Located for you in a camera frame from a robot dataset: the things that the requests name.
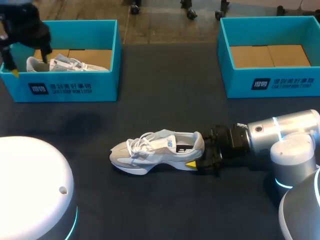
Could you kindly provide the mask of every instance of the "shoelace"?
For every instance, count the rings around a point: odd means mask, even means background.
[[[130,156],[132,157],[136,153],[145,153],[145,154],[153,154],[153,152],[150,152],[149,150],[152,150],[152,144],[150,141],[154,138],[151,137],[149,140],[146,139],[147,136],[154,134],[153,132],[147,132],[145,134],[142,134],[140,138],[136,138],[131,143],[129,139],[126,141],[126,147],[128,148],[128,151],[130,153]],[[146,146],[148,151],[142,151],[142,147]]]
[[[74,60],[74,63],[72,64],[72,68],[74,69],[77,65],[80,65],[80,70],[78,71],[83,71],[85,66],[84,66],[84,63],[80,62],[79,60],[77,59],[74,59],[74,58],[70,58],[70,60]]]

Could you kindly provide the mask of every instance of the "shoe tongue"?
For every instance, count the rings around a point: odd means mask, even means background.
[[[176,149],[177,149],[175,135],[170,135],[170,136],[167,136],[166,138],[157,139],[157,140],[151,141],[150,143],[153,149],[168,148],[174,153],[176,152]]]
[[[73,59],[70,59],[66,56],[63,56],[62,54],[58,54],[54,59],[50,60],[50,67],[49,70],[51,71],[56,65],[59,65],[62,69],[71,69],[71,64],[74,64],[76,61]],[[80,69],[81,66],[77,64],[73,69],[77,70],[75,68]]]

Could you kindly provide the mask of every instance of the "blue light strip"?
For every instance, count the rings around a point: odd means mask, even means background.
[[[314,192],[315,192],[316,200],[318,201],[318,204],[320,206],[320,194],[319,194],[319,188],[318,188],[319,171],[320,171],[320,168],[316,171],[316,174],[314,177]]]
[[[68,236],[66,236],[65,240],[68,240],[72,234],[72,232],[74,231],[75,229],[75,226],[76,226],[76,222],[77,222],[77,218],[78,218],[78,207],[76,207],[76,212],[75,212],[75,219],[74,219],[74,223],[73,223],[73,226],[68,234]]]
[[[275,178],[275,182],[276,182],[279,186],[281,186],[281,187],[283,187],[283,188],[292,189],[292,186],[283,185],[283,184],[281,184],[280,182],[278,182],[278,180],[277,180],[276,178]]]
[[[281,136],[281,131],[280,131],[280,125],[278,123],[278,120],[276,117],[273,117],[273,122],[274,122],[274,126],[276,128],[276,132],[278,134],[278,137],[279,137],[279,141],[282,141],[282,136]]]

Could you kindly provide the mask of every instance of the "box logo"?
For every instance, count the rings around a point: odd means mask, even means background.
[[[256,78],[253,81],[251,90],[266,90],[269,86],[270,78]]]
[[[34,95],[48,95],[49,92],[44,83],[29,83],[29,88]]]

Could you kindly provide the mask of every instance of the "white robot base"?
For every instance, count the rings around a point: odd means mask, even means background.
[[[0,137],[0,239],[74,240],[78,207],[71,168],[52,145]]]

